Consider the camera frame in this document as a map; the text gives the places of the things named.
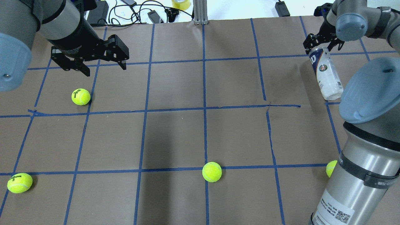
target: barcode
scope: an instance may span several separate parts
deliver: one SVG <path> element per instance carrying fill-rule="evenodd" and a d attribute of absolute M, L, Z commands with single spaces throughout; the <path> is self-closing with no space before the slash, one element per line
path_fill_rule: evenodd
<path fill-rule="evenodd" d="M 350 215 L 345 214 L 344 212 L 339 210 L 338 214 L 336 214 L 335 216 L 335 219 L 337 219 L 340 222 L 347 223 L 350 219 Z"/>

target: yellow tape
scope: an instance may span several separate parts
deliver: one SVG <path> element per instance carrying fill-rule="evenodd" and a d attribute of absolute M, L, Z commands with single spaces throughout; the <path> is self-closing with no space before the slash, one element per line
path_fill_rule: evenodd
<path fill-rule="evenodd" d="M 187 10 L 190 6 L 189 0 L 172 0 L 172 7 L 180 10 Z"/>

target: blue tape grid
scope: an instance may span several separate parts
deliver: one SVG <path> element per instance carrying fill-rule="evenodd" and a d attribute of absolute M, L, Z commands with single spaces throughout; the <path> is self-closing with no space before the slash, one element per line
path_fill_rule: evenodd
<path fill-rule="evenodd" d="M 303 27 L 304 35 L 307 35 L 307 31 L 304 26 L 304 22 L 302 17 L 300 16 L 300 22 Z M 237 57 L 237 58 L 206 58 L 206 48 L 205 48 L 205 27 L 204 25 L 202 26 L 202 45 L 203 45 L 203 58 L 198 59 L 198 60 L 174 60 L 174 61 L 158 61 L 158 62 L 153 62 L 152 61 L 152 48 L 153 48 L 153 41 L 154 41 L 154 25 L 152 28 L 152 40 L 151 40 L 151 47 L 150 47 L 150 59 L 149 62 L 132 62 L 132 63 L 127 63 L 127 65 L 137 65 L 137 64 L 148 64 L 149 65 L 149 71 L 148 71 L 148 83 L 147 83 L 147 93 L 146 93 L 146 106 L 144 110 L 136 110 L 136 111 L 106 111 L 106 112 L 90 112 L 90 104 L 88 106 L 88 111 L 87 113 L 71 113 L 71 114 L 46 114 L 42 112 L 37 112 L 36 110 L 28 110 L 31 115 L 2 115 L 0 118 L 18 118 L 18 117 L 30 117 L 30 123 L 28 125 L 28 128 L 26 130 L 24 139 L 22 141 L 20 151 L 17 156 L 17 160 L 14 166 L 14 170 L 12 173 L 0 173 L 0 176 L 11 176 L 16 172 L 16 168 L 19 162 L 19 157 L 21 156 L 26 137 L 29 133 L 29 129 L 32 125 L 34 117 L 50 117 L 50 116 L 77 116 L 77 115 L 86 115 L 86 120 L 85 120 L 85 125 L 84 129 L 82 132 L 82 138 L 81 138 L 81 143 L 79 147 L 79 153 L 76 161 L 76 166 L 74 171 L 49 171 L 49 172 L 33 172 L 29 173 L 31 175 L 51 175 L 51 174 L 70 174 L 74 175 L 72 186 L 71 186 L 71 191 L 70 191 L 70 196 L 68 199 L 68 205 L 67 205 L 67 210 L 66 210 L 66 215 L 64 219 L 64 225 L 66 225 L 67 220 L 68 220 L 68 214 L 69 214 L 69 208 L 72 200 L 72 195 L 74 192 L 74 185 L 76 181 L 76 175 L 77 174 L 101 174 L 101 173 L 138 173 L 138 186 L 137 186 L 137 192 L 136 192 L 136 203 L 135 203 L 135 217 L 134 217 L 134 224 L 137 224 L 137 213 L 138 213 L 138 200 L 139 200 L 139 195 L 140 195 L 140 178 L 141 178 L 141 173 L 148 173 L 148 172 L 162 172 L 162 171 L 199 171 L 202 170 L 201 167 L 185 167 L 185 168 L 160 168 L 160 169 L 142 169 L 142 160 L 143 160 L 143 149 L 144 149 L 144 136 L 145 136 L 145 131 L 146 131 L 146 119 L 147 119 L 147 112 L 165 112 L 165 111 L 181 111 L 181 110 L 203 110 L 204 111 L 204 161 L 205 163 L 208 162 L 208 157 L 207 157 L 207 110 L 214 110 L 214 109 L 230 109 L 230 108 L 260 108 L 260 107 L 270 107 L 270 106 L 276 106 L 276 107 L 300 107 L 300 105 L 295 105 L 295 104 L 288 104 L 288 105 L 271 105 L 271 104 L 264 104 L 264 105 L 247 105 L 247 106 L 224 106 L 224 107 L 207 107 L 206 105 L 206 62 L 207 61 L 224 61 L 224 60 L 246 60 L 246 59 L 257 59 L 258 61 L 258 66 L 259 66 L 259 72 L 260 72 L 260 81 L 262 85 L 262 94 L 264 100 L 266 100 L 266 95 L 265 95 L 265 87 L 264 87 L 264 81 L 262 77 L 262 70 L 261 70 L 261 62 L 260 59 L 262 58 L 287 58 L 287 57 L 305 57 L 307 56 L 306 54 L 296 54 L 296 55 L 277 55 L 277 56 L 260 56 L 259 50 L 258 50 L 258 43 L 257 43 L 257 37 L 256 37 L 256 31 L 254 28 L 254 23 L 253 19 L 250 19 L 250 23 L 252 26 L 252 31 L 253 31 L 253 36 L 254 36 L 254 43 L 256 47 L 256 53 L 257 57 Z M 104 31 L 104 36 L 103 39 L 106 37 L 106 32 L 107 28 Z M 396 51 L 375 51 L 375 52 L 368 52 L 364 46 L 364 43 L 360 39 L 360 43 L 363 47 L 363 52 L 350 52 L 350 53 L 332 53 L 332 55 L 353 55 L 353 54 L 365 54 L 367 59 L 369 59 L 370 54 L 382 54 L 382 53 L 396 53 Z M 180 63 L 180 62 L 203 62 L 203 97 L 204 97 L 204 105 L 203 107 L 199 108 L 171 108 L 171 109 L 156 109 L 156 110 L 148 110 L 148 95 L 149 95 L 149 87 L 150 87 L 150 72 L 151 72 L 151 65 L 152 64 L 163 64 L 163 63 Z M 38 92 L 38 96 L 35 101 L 35 107 L 38 104 L 38 101 L 40 99 L 40 94 L 43 89 L 43 85 L 45 82 L 45 79 L 47 77 L 47 73 L 51 69 L 60 69 L 60 67 L 50 67 L 51 60 L 49 60 L 49 63 L 47 67 L 39 67 L 39 68 L 29 68 L 28 70 L 45 70 L 44 77 Z M 96 74 L 95 78 L 93 81 L 93 86 L 92 86 L 92 93 L 95 88 L 96 84 L 96 79 L 97 79 L 97 73 L 98 69 L 101 66 L 118 66 L 118 64 L 100 64 L 100 61 L 98 61 L 97 65 L 89 65 L 89 67 L 96 67 Z M 339 104 L 339 102 L 326 102 L 326 108 L 327 108 L 327 113 L 331 122 L 332 126 L 332 131 L 336 140 L 337 148 L 338 151 L 340 152 L 340 146 L 336 134 L 336 130 L 333 124 L 333 119 L 332 115 L 330 113 L 329 105 L 335 105 Z M 82 145 L 84 141 L 84 136 L 85 136 L 85 131 L 86 131 L 86 126 L 87 122 L 89 120 L 90 115 L 96 115 L 96 114 L 109 114 L 109 113 L 144 113 L 144 124 L 143 124 L 143 132 L 142 132 L 142 145 L 141 145 L 141 153 L 140 153 L 140 165 L 139 169 L 132 169 L 132 170 L 107 170 L 107 171 L 78 171 L 78 166 L 79 166 L 79 160 L 80 160 L 80 153 L 82 151 Z M 267 119 L 267 124 L 268 124 L 268 133 L 269 133 L 269 138 L 270 138 L 270 144 L 271 144 L 271 154 L 273 158 L 273 165 L 256 165 L 256 166 L 226 166 L 222 167 L 223 170 L 230 170 L 230 169 L 274 169 L 275 170 L 275 178 L 276 178 L 276 187 L 277 187 L 277 192 L 278 192 L 278 201 L 279 201 L 279 207 L 280 207 L 280 214 L 281 214 L 281 220 L 282 224 L 285 225 L 285 220 L 284 220 L 284 211 L 283 211 L 283 205 L 282 205 L 282 196 L 280 192 L 280 184 L 279 184 L 279 178 L 278 178 L 278 168 L 298 168 L 298 167 L 325 167 L 326 164 L 299 164 L 299 165 L 278 165 L 276 163 L 276 158 L 274 155 L 274 150 L 273 150 L 273 144 L 272 144 L 272 134 L 271 134 L 271 124 L 269 120 L 269 113 L 266 113 L 266 119 Z M 205 188 L 206 188 L 206 223 L 207 225 L 210 224 L 210 217 L 209 217 L 209 202 L 208 202 L 208 183 L 205 182 Z M 0 217 L 4 209 L 4 204 L 6 202 L 8 196 L 8 190 L 6 191 L 1 208 L 0 208 Z"/>

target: white label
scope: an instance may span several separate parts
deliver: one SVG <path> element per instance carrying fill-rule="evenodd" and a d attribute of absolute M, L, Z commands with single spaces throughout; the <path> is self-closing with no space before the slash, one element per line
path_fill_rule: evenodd
<path fill-rule="evenodd" d="M 321 214 L 317 211 L 315 213 L 314 218 L 312 219 L 312 222 L 314 223 L 314 225 L 331 225 L 330 223 L 328 223 L 322 216 Z"/>
<path fill-rule="evenodd" d="M 336 199 L 334 199 L 325 189 L 324 194 L 317 206 L 317 212 L 314 218 L 319 216 L 321 221 L 318 225 L 347 225 L 349 224 L 354 210 L 350 209 Z"/>

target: tennis ball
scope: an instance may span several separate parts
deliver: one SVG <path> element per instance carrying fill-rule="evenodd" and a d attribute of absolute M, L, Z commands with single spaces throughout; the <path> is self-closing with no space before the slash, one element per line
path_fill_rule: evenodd
<path fill-rule="evenodd" d="M 9 191 L 18 194 L 27 191 L 32 186 L 32 177 L 27 173 L 18 173 L 7 182 Z"/>
<path fill-rule="evenodd" d="M 203 167 L 203 177 L 208 182 L 216 182 L 222 176 L 221 166 L 216 162 L 209 162 Z"/>
<path fill-rule="evenodd" d="M 83 88 L 79 88 L 72 92 L 71 99 L 77 105 L 86 105 L 90 101 L 90 93 Z"/>
<path fill-rule="evenodd" d="M 333 160 L 326 165 L 326 174 L 328 175 L 328 177 L 332 175 L 333 169 L 335 168 L 337 162 L 337 160 Z"/>

